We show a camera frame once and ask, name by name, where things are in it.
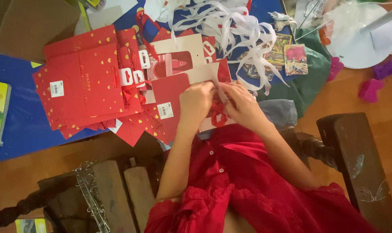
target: green cloth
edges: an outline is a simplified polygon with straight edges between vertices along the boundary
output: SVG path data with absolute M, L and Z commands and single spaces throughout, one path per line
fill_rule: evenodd
M 297 38 L 308 33 L 311 29 L 298 29 Z M 331 57 L 321 45 L 318 30 L 297 40 L 296 44 L 305 44 L 308 74 L 283 83 L 272 85 L 268 96 L 265 88 L 258 91 L 256 100 L 290 99 L 295 102 L 298 118 L 303 117 L 305 110 L 314 101 L 315 96 L 325 84 L 331 68 Z

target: white lamp base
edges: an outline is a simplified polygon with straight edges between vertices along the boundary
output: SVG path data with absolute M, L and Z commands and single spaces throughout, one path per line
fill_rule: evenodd
M 387 13 L 378 4 L 361 4 L 358 7 L 359 21 L 365 24 L 362 26 Z M 340 37 L 334 37 L 326 48 L 333 57 L 339 57 L 347 68 L 363 69 L 377 65 L 392 51 L 392 20 L 371 33 L 361 35 L 356 32 L 352 39 L 345 42 Z

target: barcode sticker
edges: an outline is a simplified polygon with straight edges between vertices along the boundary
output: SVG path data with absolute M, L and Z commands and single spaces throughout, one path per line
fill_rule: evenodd
M 113 131 L 113 133 L 117 133 L 117 131 L 120 129 L 121 125 L 123 123 L 121 121 L 119 121 L 118 119 L 116 119 L 116 126 L 114 128 L 109 128 L 111 131 Z
M 64 96 L 64 83 L 62 81 L 50 82 L 51 97 Z
M 166 119 L 174 116 L 172 104 L 170 102 L 158 104 L 157 108 L 159 109 L 160 119 Z

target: purple foam piece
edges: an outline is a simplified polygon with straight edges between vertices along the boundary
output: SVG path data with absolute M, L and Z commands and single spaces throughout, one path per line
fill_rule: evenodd
M 331 58 L 331 69 L 330 69 L 330 75 L 327 78 L 327 82 L 330 82 L 334 80 L 334 78 L 337 76 L 340 70 L 344 68 L 344 64 L 339 61 L 339 57 L 333 57 Z
M 375 79 L 382 80 L 383 78 L 392 75 L 392 60 L 383 64 L 373 66 Z
M 383 87 L 384 84 L 376 79 L 366 81 L 361 86 L 361 90 L 358 93 L 358 97 L 366 102 L 375 103 L 377 102 L 377 91 Z

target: cardboard box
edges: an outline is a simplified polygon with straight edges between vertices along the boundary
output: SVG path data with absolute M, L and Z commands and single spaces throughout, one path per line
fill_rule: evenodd
M 0 54 L 44 63 L 44 45 L 73 36 L 80 17 L 76 6 L 64 0 L 0 0 Z

